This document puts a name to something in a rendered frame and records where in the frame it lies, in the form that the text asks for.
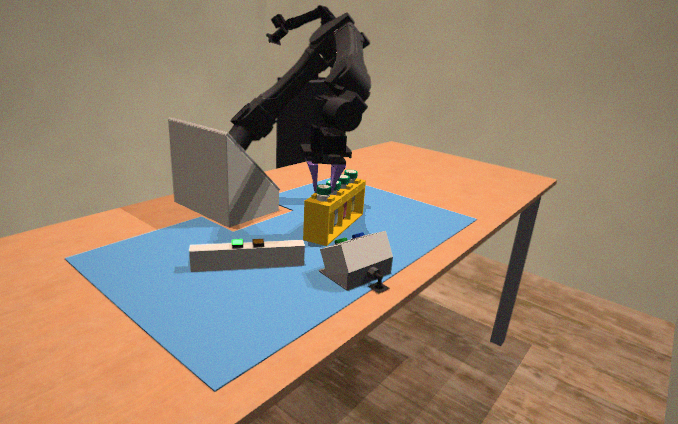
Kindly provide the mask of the blue flat mat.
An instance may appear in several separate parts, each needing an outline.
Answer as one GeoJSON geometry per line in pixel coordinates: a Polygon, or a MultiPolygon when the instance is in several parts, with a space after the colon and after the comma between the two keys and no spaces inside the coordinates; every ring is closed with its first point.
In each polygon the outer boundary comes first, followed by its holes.
{"type": "Polygon", "coordinates": [[[320,249],[386,231],[393,254],[382,283],[477,219],[365,186],[363,215],[328,246],[303,240],[313,183],[279,193],[291,212],[231,231],[194,218],[65,260],[214,392],[368,292],[319,272],[320,249]],[[191,272],[190,245],[303,240],[304,266],[191,272]]]}

